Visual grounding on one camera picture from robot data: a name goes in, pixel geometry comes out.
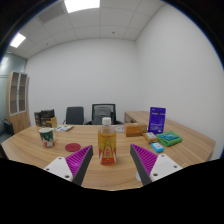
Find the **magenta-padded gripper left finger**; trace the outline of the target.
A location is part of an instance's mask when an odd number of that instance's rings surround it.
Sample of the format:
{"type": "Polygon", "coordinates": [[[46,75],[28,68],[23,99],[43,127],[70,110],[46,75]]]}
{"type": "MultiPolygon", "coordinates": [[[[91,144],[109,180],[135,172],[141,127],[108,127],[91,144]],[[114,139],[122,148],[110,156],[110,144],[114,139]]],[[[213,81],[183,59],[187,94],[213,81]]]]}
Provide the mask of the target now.
{"type": "Polygon", "coordinates": [[[57,157],[44,170],[81,186],[92,156],[93,146],[89,145],[67,157],[57,157]]]}

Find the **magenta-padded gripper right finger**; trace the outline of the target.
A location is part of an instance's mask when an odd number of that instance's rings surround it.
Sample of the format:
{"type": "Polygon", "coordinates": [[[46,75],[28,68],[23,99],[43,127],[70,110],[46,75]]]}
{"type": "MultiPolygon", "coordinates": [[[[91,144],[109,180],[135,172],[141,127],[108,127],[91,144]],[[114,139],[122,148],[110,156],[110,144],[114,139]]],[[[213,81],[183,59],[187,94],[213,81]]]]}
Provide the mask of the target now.
{"type": "Polygon", "coordinates": [[[130,154],[143,185],[148,185],[182,169],[166,154],[156,155],[134,144],[130,145],[130,154]]]}

